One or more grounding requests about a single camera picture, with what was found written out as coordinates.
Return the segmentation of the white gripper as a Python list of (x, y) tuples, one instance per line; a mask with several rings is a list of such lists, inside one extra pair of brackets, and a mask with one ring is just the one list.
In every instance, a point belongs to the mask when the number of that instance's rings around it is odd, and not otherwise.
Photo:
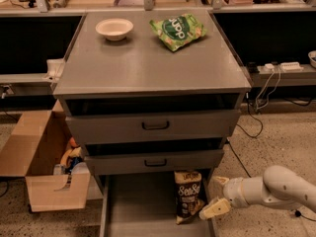
[(244, 208), (253, 204), (260, 204), (262, 201), (262, 177), (229, 180), (226, 177), (214, 176), (213, 180), (220, 186), (224, 186), (223, 195), (225, 198), (214, 198), (206, 205), (198, 214), (202, 220), (208, 220), (229, 212), (231, 205)]

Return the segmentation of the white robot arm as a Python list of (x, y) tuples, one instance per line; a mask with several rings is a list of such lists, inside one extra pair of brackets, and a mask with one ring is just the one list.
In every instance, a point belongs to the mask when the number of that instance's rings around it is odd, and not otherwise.
[(274, 165), (262, 176), (233, 178), (215, 176), (216, 196), (200, 212), (202, 220), (225, 214), (234, 208), (262, 205), (273, 209), (293, 210), (305, 206), (316, 212), (316, 186), (293, 171)]

